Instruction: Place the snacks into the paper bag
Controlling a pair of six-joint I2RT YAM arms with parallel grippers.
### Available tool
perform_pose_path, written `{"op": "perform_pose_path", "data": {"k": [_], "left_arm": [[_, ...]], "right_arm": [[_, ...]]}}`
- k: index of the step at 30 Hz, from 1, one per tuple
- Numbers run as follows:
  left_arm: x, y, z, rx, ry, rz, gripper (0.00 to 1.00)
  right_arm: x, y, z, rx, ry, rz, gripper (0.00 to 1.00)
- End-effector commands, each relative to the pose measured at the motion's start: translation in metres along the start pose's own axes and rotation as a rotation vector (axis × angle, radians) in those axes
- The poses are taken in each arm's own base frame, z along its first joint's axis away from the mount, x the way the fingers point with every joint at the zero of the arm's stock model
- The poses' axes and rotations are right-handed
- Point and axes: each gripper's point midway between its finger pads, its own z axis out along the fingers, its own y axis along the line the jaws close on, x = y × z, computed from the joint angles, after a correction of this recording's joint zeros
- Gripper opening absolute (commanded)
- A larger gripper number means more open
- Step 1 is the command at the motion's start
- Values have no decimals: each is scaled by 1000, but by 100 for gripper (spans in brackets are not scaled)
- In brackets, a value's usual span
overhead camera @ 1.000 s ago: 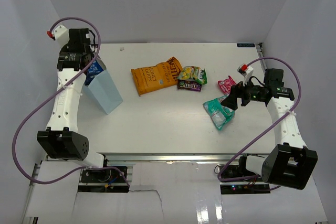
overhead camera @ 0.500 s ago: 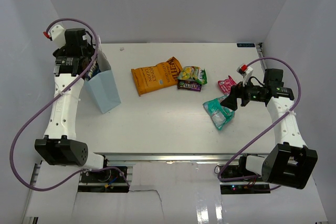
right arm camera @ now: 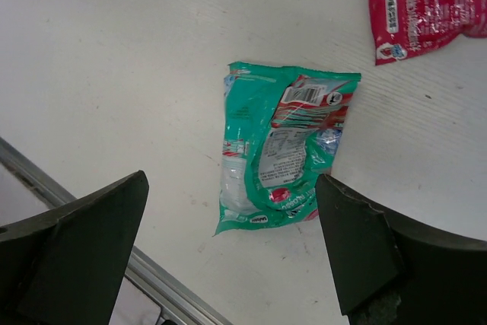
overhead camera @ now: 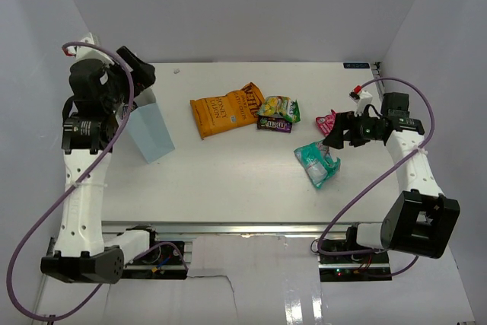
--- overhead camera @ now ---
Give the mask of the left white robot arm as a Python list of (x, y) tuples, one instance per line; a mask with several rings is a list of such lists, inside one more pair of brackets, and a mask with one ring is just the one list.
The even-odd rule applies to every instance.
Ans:
[(152, 65), (126, 46), (120, 62), (83, 56), (70, 68), (71, 97), (62, 110), (65, 191), (62, 221), (41, 272), (66, 283), (115, 284), (134, 257), (153, 263), (161, 245), (147, 228), (129, 229), (104, 242), (101, 211), (113, 145), (122, 126), (116, 115), (155, 82)]

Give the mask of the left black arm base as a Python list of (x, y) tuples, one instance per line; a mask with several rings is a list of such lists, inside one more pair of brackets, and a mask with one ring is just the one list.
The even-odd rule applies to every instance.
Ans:
[(125, 266), (122, 279), (137, 280), (184, 280), (187, 277), (187, 266), (190, 254), (186, 254), (186, 242), (173, 241), (182, 256), (171, 245), (162, 245), (141, 259)]

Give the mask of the teal snack bag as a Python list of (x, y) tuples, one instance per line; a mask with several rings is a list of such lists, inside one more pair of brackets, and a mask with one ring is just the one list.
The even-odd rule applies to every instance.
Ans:
[(341, 160), (331, 155), (330, 147), (323, 140), (296, 148), (294, 156), (316, 189), (334, 177), (341, 167)]

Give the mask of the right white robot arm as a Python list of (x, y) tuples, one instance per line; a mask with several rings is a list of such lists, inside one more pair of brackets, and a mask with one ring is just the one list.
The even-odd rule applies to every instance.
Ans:
[(428, 163), (422, 122), (410, 116), (409, 96), (386, 93), (379, 116), (368, 112), (370, 94), (353, 92), (357, 110), (337, 113), (324, 145), (341, 149), (382, 141), (394, 163), (399, 196), (380, 223), (357, 223), (347, 230), (345, 257), (361, 263), (371, 250), (395, 250), (440, 258), (460, 215), (460, 205), (444, 195)]

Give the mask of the green yellow candy bag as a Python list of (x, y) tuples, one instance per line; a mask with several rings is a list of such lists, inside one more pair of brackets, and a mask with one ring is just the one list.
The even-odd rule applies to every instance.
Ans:
[(284, 96), (267, 97), (260, 106), (257, 114), (259, 116), (268, 116), (285, 119), (290, 123), (301, 121), (299, 105), (296, 100)]

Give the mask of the light blue paper bag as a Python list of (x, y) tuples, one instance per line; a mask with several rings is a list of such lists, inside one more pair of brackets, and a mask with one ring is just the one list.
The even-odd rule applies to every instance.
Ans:
[(151, 88), (135, 97), (126, 129), (148, 164), (175, 149)]

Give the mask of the orange Kettle chips bag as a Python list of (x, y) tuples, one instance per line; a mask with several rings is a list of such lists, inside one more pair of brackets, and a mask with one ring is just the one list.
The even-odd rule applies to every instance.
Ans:
[(249, 83), (224, 96), (191, 100), (193, 118), (201, 139), (256, 123), (265, 98), (260, 89)]

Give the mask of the brown purple M&M's packet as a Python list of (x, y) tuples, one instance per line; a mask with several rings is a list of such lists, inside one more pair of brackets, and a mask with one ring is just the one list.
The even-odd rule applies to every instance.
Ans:
[(283, 118), (258, 116), (257, 129), (290, 133), (292, 131), (292, 123)]

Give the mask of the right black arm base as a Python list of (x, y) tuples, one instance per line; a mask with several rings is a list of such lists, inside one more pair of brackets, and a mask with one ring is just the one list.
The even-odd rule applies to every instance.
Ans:
[(317, 255), (321, 283), (391, 281), (390, 259), (386, 252), (355, 256), (324, 256), (318, 240), (310, 250)]

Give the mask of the pink candy packet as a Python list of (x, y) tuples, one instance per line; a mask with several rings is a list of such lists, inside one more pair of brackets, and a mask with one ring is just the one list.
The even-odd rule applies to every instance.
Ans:
[(315, 119), (317, 128), (322, 132), (324, 137), (327, 137), (331, 133), (335, 121), (336, 121), (336, 112), (334, 110), (331, 110), (325, 116), (318, 116)]

